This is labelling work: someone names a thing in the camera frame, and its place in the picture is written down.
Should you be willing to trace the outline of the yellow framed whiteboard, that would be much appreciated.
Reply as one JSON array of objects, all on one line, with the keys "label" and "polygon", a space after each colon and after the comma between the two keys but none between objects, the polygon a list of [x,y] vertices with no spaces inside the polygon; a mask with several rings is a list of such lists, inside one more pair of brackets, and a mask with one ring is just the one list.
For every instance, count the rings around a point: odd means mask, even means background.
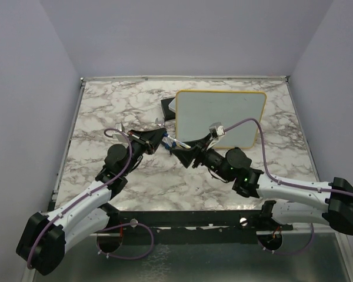
[{"label": "yellow framed whiteboard", "polygon": [[260,121],[266,101],[264,92],[180,90],[174,103],[176,138],[182,142],[203,138],[217,122],[228,128],[248,118]]}]

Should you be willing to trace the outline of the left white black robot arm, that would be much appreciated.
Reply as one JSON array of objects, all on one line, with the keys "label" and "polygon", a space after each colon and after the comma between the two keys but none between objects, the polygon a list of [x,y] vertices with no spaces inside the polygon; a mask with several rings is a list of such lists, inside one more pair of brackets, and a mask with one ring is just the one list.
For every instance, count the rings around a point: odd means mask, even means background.
[{"label": "left white black robot arm", "polygon": [[117,196],[127,184],[126,176],[135,169],[144,154],[152,155],[161,144],[166,129],[115,130],[126,145],[114,144],[94,181],[67,204],[51,212],[36,212],[27,221],[16,253],[29,269],[42,275],[54,271],[70,247],[88,235],[113,231],[118,217],[102,206]]}]

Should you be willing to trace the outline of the blue whiteboard marker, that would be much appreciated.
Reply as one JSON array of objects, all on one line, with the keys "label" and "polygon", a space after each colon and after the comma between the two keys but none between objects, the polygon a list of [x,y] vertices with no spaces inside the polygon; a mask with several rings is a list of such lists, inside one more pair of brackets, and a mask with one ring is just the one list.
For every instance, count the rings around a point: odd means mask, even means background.
[{"label": "blue whiteboard marker", "polygon": [[190,145],[182,142],[182,141],[179,141],[178,139],[176,139],[175,137],[172,137],[171,135],[169,135],[168,133],[164,133],[164,137],[170,139],[171,141],[173,141],[176,145],[178,146],[181,146],[181,147],[184,147],[186,149],[190,149]]}]

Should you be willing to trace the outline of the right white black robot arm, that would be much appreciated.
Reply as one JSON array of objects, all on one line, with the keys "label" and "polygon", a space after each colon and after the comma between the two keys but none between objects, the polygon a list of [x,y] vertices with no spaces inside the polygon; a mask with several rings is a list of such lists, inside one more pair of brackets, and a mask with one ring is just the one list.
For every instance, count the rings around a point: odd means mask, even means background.
[{"label": "right white black robot arm", "polygon": [[173,147],[171,153],[186,168],[205,166],[242,197],[275,199],[259,214],[259,225],[271,230],[278,224],[318,223],[353,236],[353,186],[341,177],[331,182],[304,182],[251,167],[252,160],[238,147],[225,155],[209,147],[209,138]]}]

